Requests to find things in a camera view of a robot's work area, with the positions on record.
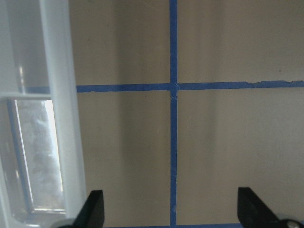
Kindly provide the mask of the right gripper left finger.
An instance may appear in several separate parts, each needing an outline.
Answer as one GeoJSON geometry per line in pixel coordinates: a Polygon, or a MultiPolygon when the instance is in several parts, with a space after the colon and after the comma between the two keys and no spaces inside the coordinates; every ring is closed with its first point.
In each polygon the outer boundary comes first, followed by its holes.
{"type": "Polygon", "coordinates": [[[54,228],[102,228],[105,222],[104,195],[102,190],[90,192],[78,216],[70,223],[57,222],[54,228]]]}

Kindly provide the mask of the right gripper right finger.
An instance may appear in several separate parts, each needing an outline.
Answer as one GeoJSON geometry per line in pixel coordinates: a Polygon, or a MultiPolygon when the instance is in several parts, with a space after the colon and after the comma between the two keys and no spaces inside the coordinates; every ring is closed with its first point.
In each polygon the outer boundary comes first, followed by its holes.
{"type": "Polygon", "coordinates": [[[250,187],[237,190],[237,218],[244,228],[302,228],[294,219],[279,219],[250,187]]]}

